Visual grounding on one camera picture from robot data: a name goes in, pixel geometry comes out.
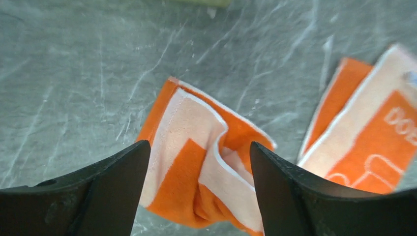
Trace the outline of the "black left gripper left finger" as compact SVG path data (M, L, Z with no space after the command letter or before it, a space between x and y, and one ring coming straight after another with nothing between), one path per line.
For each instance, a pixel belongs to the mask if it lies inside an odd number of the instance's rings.
M0 191L3 236L128 236L150 157L148 141L35 186Z

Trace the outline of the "orange white patterned towel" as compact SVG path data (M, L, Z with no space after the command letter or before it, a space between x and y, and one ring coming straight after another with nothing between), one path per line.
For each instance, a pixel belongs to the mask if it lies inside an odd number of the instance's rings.
M171 77L138 139L150 143L141 206L192 228L228 221L251 236L266 236L250 147L257 142L274 152L277 145L262 129ZM387 195L396 192L416 154L417 59L393 45L375 66L341 61L294 165Z

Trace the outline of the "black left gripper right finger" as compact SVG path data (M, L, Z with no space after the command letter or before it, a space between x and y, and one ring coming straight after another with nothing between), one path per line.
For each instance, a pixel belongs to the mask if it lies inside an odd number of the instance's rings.
M417 191L381 195L319 177L257 142L250 147L267 236L414 236Z

